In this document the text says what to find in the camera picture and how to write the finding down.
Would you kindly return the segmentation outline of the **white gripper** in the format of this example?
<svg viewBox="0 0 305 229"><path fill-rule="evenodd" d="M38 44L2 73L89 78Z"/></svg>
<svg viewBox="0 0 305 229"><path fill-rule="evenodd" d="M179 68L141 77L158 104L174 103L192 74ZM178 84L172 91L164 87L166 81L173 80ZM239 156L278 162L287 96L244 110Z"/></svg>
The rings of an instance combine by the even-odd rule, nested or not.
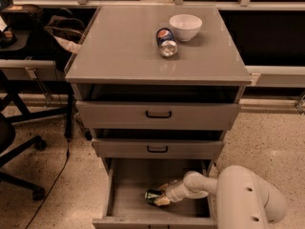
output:
<svg viewBox="0 0 305 229"><path fill-rule="evenodd" d="M158 190L165 192L165 197L157 198L153 202L156 206L167 206L171 202L179 202L184 198L189 198L193 194L182 180L162 184L158 187Z"/></svg>

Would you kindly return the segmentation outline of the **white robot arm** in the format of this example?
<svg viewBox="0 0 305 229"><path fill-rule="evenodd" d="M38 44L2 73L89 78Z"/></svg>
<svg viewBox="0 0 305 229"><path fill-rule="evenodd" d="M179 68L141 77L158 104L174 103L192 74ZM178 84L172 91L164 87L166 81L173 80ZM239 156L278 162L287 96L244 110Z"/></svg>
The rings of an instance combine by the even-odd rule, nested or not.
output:
<svg viewBox="0 0 305 229"><path fill-rule="evenodd" d="M182 179L164 184L156 191L156 206L214 195L217 229L267 229L287 214L284 195L259 175L242 166L225 168L218 178L187 172Z"/></svg>

